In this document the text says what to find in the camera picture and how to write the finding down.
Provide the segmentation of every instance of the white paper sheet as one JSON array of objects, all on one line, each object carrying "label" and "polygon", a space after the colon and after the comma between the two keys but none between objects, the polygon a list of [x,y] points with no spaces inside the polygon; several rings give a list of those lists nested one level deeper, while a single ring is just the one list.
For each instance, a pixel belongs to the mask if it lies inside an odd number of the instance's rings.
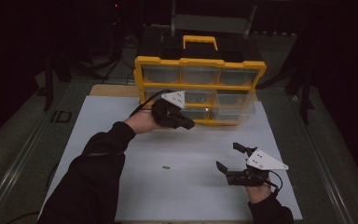
[{"label": "white paper sheet", "polygon": [[[126,119],[138,101],[129,97],[86,98],[47,198],[89,139],[110,130],[115,121]],[[235,127],[197,125],[191,130],[178,128],[137,135],[126,151],[117,221],[252,220],[244,187],[229,186],[215,162],[222,162],[232,171],[246,168],[247,156],[232,148],[234,142],[259,147],[282,160],[263,106],[255,102],[255,108],[254,116]],[[287,173],[276,173],[283,181],[279,201],[292,210],[295,219],[302,219]],[[270,175],[270,179],[280,186],[276,176]]]}]

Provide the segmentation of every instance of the human arm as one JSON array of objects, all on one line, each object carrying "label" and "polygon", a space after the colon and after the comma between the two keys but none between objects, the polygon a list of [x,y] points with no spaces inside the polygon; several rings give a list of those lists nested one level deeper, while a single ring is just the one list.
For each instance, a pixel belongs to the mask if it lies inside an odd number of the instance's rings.
[{"label": "human arm", "polygon": [[128,143],[157,128],[150,111],[140,111],[93,135],[48,198],[38,223],[113,223]]},{"label": "human arm", "polygon": [[271,186],[245,187],[249,195],[248,205],[254,224],[291,224],[294,223],[292,211],[282,206],[271,192]]}]

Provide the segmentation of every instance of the dark background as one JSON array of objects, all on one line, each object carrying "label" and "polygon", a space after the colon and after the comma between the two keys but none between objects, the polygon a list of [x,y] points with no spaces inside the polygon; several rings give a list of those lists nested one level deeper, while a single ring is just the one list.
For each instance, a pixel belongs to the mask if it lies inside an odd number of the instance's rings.
[{"label": "dark background", "polygon": [[[250,11],[242,1],[220,2],[177,1],[177,12]],[[259,3],[251,33],[298,35],[285,67],[311,67],[311,83],[358,165],[358,1]],[[0,127],[38,90],[34,77],[50,50],[92,63],[92,56],[118,55],[123,37],[141,35],[144,25],[170,22],[166,0],[0,0]]]}]

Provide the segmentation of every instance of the cable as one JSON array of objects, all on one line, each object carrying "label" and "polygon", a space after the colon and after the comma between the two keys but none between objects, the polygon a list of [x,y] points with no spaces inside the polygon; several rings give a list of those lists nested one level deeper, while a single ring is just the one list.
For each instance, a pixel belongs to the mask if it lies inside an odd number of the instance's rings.
[{"label": "cable", "polygon": [[[129,44],[136,43],[136,46],[130,47]],[[123,49],[138,49],[139,48],[139,40],[128,39],[128,37],[124,38],[123,44],[121,45]]]},{"label": "cable", "polygon": [[115,69],[115,67],[118,65],[118,62],[120,62],[119,60],[117,60],[113,66],[110,68],[110,70],[106,73],[106,75],[104,76],[105,78],[103,79],[103,81],[101,82],[101,84],[104,84],[104,82],[107,80],[107,78],[109,77],[109,74],[113,71],[113,69]]},{"label": "cable", "polygon": [[33,215],[39,215],[39,213],[40,212],[31,212],[31,213],[24,214],[22,216],[19,216],[19,217],[16,217],[16,218],[10,220],[9,222],[7,222],[7,224],[14,223],[15,221],[20,220],[20,219],[22,219],[24,217],[33,216]]},{"label": "cable", "polygon": [[[113,5],[111,5],[111,2],[106,1],[106,3],[103,3],[99,6],[100,8],[106,8],[107,11],[107,15],[109,17],[109,22],[110,22],[110,28],[109,28],[109,32],[107,32],[109,34],[109,39],[110,39],[110,46],[109,46],[109,55],[107,56],[108,61],[103,62],[103,63],[98,63],[98,64],[89,64],[89,63],[82,63],[84,66],[86,66],[88,69],[92,69],[92,70],[98,70],[98,69],[102,69],[105,67],[108,67],[109,65],[113,64],[116,59],[115,57],[112,57],[112,55],[116,54],[116,50],[118,50],[119,48],[121,48],[121,43],[124,42],[124,40],[126,40],[126,38],[128,37],[122,37],[120,35],[120,32],[122,32],[123,29],[123,22],[122,19],[128,15],[129,12],[127,12],[127,14],[125,15],[121,15],[120,17],[117,16],[115,14],[115,11],[113,10]],[[76,13],[78,18],[80,18],[80,14],[78,12],[78,7],[76,6]]]},{"label": "cable", "polygon": [[138,105],[138,107],[136,107],[132,113],[130,114],[130,117],[136,113],[138,113],[140,110],[142,110],[142,108],[144,108],[145,105],[147,105],[151,100],[153,100],[154,98],[156,98],[156,96],[162,94],[162,93],[165,93],[165,92],[172,92],[171,90],[162,90],[162,91],[158,91],[156,93],[154,93],[152,96],[149,97],[149,99],[147,99],[143,104],[141,105]]},{"label": "cable", "polygon": [[256,176],[257,178],[259,178],[260,180],[262,180],[264,183],[266,183],[266,184],[268,184],[268,185],[274,187],[274,188],[275,188],[275,190],[274,190],[274,195],[275,195],[275,197],[277,197],[279,191],[281,191],[281,189],[282,189],[282,187],[283,187],[283,181],[282,181],[281,177],[280,177],[277,173],[275,173],[275,172],[273,172],[273,171],[270,171],[270,172],[272,172],[273,174],[275,174],[275,175],[276,175],[277,177],[279,177],[279,179],[281,180],[281,186],[280,186],[279,188],[278,188],[278,186],[277,186],[276,184],[274,184],[274,183],[268,181],[267,179],[264,179],[264,178],[261,177],[260,175],[257,175],[257,174],[254,174],[254,173],[251,173],[251,174],[252,174],[252,176]]},{"label": "cable", "polygon": [[132,75],[132,72],[127,75],[127,80],[126,80],[126,84],[125,84],[125,85],[128,85],[128,84],[129,84],[129,80],[130,80],[130,76],[131,76],[131,75]]},{"label": "cable", "polygon": [[124,60],[124,58],[123,57],[121,57],[121,59],[120,59],[125,65],[127,65],[130,69],[134,69],[133,67],[132,67],[132,65],[130,65],[129,63],[127,63],[127,61],[125,61]]},{"label": "cable", "polygon": [[99,73],[99,74],[104,73],[104,72],[110,70],[110,69],[112,68],[112,66],[109,66],[109,67],[105,68],[103,71],[98,71],[98,73]]},{"label": "cable", "polygon": [[281,187],[279,188],[279,190],[281,190],[282,187],[283,187],[283,181],[282,181],[281,177],[280,177],[277,173],[275,173],[275,172],[273,172],[273,171],[270,171],[270,172],[272,172],[273,174],[275,174],[275,175],[281,180]]}]

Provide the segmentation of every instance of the hand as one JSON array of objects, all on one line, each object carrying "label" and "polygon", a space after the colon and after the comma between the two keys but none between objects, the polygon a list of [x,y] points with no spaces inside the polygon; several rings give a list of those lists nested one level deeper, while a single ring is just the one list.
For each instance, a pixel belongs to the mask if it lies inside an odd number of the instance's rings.
[{"label": "hand", "polygon": [[260,203],[271,194],[271,185],[264,183],[262,186],[245,187],[251,203]]},{"label": "hand", "polygon": [[161,128],[153,119],[151,110],[143,109],[124,120],[136,134],[148,133]]}]

